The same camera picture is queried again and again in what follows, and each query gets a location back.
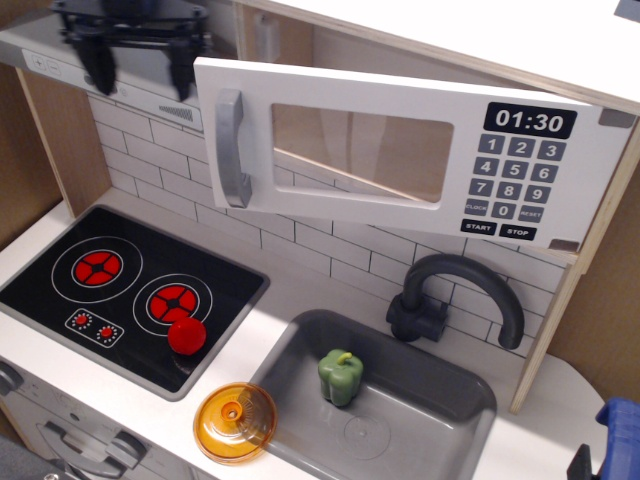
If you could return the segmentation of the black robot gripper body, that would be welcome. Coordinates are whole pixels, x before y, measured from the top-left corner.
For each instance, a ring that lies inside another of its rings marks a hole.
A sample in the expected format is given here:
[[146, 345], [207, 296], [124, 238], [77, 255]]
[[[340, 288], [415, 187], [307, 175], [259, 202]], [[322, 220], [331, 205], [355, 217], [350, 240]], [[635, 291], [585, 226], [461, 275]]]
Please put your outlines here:
[[198, 50], [208, 41], [208, 11], [188, 1], [55, 1], [51, 10], [75, 47]]

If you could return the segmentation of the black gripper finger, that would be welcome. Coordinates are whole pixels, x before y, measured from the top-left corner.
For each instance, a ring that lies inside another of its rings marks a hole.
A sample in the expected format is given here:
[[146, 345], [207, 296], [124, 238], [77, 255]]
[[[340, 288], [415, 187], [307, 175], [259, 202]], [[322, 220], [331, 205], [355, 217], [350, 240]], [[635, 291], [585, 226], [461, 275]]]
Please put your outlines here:
[[194, 82], [194, 56], [186, 45], [172, 45], [169, 49], [170, 76], [180, 101], [190, 96]]
[[111, 95], [116, 82], [116, 64], [110, 48], [96, 42], [81, 42], [74, 48], [97, 90]]

